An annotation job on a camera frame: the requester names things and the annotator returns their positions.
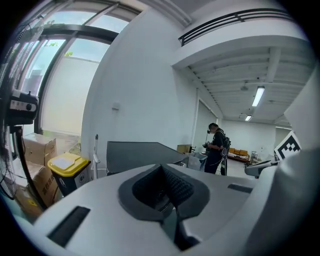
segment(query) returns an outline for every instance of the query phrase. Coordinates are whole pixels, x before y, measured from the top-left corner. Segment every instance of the gray panel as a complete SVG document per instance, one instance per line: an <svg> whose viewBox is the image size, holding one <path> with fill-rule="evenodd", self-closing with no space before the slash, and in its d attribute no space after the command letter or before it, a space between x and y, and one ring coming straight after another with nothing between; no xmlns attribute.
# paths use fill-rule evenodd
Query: gray panel
<svg viewBox="0 0 320 256"><path fill-rule="evenodd" d="M181 160L187 161L188 156L158 142L108 141L106 149L106 167L111 173L146 165L174 164Z"/></svg>

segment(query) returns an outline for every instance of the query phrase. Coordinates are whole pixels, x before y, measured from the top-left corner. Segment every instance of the gray surface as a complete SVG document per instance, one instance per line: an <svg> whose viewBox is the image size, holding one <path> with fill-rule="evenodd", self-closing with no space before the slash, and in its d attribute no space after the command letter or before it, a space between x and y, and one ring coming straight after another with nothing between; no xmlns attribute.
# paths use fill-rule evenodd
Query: gray surface
<svg viewBox="0 0 320 256"><path fill-rule="evenodd" d="M199 246L185 251L183 256L213 255L213 252L214 255L219 256L234 256L242 253L245 255L246 253L243 251L245 244L264 209L275 170L275 167L269 167L268 171L262 172L250 196L237 213L219 230L212 232L210 237Z"/></svg>
<svg viewBox="0 0 320 256"><path fill-rule="evenodd" d="M108 141L106 148L106 167L112 173L147 165L173 164L185 158L188 156L158 142Z"/></svg>
<svg viewBox="0 0 320 256"><path fill-rule="evenodd" d="M93 180L45 211L35 222L38 232L47 235L76 206L91 209L71 238L67 250L79 255L174 255L179 252L160 224L136 220L118 202L123 181L153 165Z"/></svg>
<svg viewBox="0 0 320 256"><path fill-rule="evenodd" d="M91 212L66 246L79 255L261 255L293 232L310 210L320 188L319 154L320 149L301 151L279 166L266 168L258 180L170 164L210 190L202 213L183 221L186 233L201 243L183 252L158 223L136 220L119 205L119 185L152 165L87 183L49 208L36 221L33 233L47 235L75 206L84 206ZM229 183L254 188L247 195L231 194L226 190Z"/></svg>
<svg viewBox="0 0 320 256"><path fill-rule="evenodd" d="M228 188L230 184L253 188L255 179L214 175L206 172L181 170L187 175L203 182L210 190L210 201L199 216L183 221L188 235L203 241L223 227L244 205L250 194Z"/></svg>
<svg viewBox="0 0 320 256"><path fill-rule="evenodd" d="M76 206L91 209L66 246L79 255L176 255L180 251L157 222L131 217L119 204L118 188L123 181L152 165L91 181L54 204L35 223L38 232L49 234ZM227 188L231 183L253 187L256 180L218 176L174 164L171 167L204 182L210 202L198 216L183 223L187 233L202 240L221 229L244 205L249 194Z"/></svg>

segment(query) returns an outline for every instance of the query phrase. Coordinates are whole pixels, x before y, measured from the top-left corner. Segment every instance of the ceiling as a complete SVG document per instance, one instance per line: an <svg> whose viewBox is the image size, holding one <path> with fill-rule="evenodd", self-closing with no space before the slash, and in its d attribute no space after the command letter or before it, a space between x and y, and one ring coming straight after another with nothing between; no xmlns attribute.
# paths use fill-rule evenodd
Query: ceiling
<svg viewBox="0 0 320 256"><path fill-rule="evenodd" d="M209 57L189 66L211 94L223 118L290 125L285 110L300 93L315 66L310 48L254 47ZM265 91L252 107L258 86Z"/></svg>

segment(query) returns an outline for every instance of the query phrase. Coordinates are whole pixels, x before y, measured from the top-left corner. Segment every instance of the floor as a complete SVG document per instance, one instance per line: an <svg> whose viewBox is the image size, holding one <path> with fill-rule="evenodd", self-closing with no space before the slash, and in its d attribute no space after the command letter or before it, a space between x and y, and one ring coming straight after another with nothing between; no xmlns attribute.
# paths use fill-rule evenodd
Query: floor
<svg viewBox="0 0 320 256"><path fill-rule="evenodd" d="M216 174L220 175L221 164L218 166ZM255 177L246 175L245 173L245 165L243 162L236 161L233 159L227 160L227 176L238 177L238 178L247 178L247 179L255 179Z"/></svg>

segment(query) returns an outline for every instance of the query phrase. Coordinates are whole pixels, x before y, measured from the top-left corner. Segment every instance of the white wall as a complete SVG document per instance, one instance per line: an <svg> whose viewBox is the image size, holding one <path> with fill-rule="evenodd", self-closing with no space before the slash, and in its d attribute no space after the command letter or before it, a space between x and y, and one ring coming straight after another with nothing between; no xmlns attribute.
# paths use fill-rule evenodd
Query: white wall
<svg viewBox="0 0 320 256"><path fill-rule="evenodd" d="M167 18L149 9L113 41L85 103L81 133L84 157L92 158L96 134L101 168L106 166L110 140L159 142L173 149L190 143L196 90L170 66L173 52L181 47L180 32ZM114 103L119 110L113 110Z"/></svg>
<svg viewBox="0 0 320 256"><path fill-rule="evenodd" d="M211 123L217 123L217 118L209 111L209 109L199 101L198 114L196 119L196 128L193 140L193 147L196 147L196 152L202 152L205 142L212 142L214 135L208 134L208 126Z"/></svg>
<svg viewBox="0 0 320 256"><path fill-rule="evenodd" d="M222 120L219 125L231 140L231 148L256 151L258 158L268 159L274 155L276 126L263 123Z"/></svg>
<svg viewBox="0 0 320 256"><path fill-rule="evenodd" d="M178 145L192 144L197 115L197 88L179 71L173 71L180 121Z"/></svg>
<svg viewBox="0 0 320 256"><path fill-rule="evenodd" d="M98 65L85 59L62 58L45 96L43 130L81 135L85 103Z"/></svg>

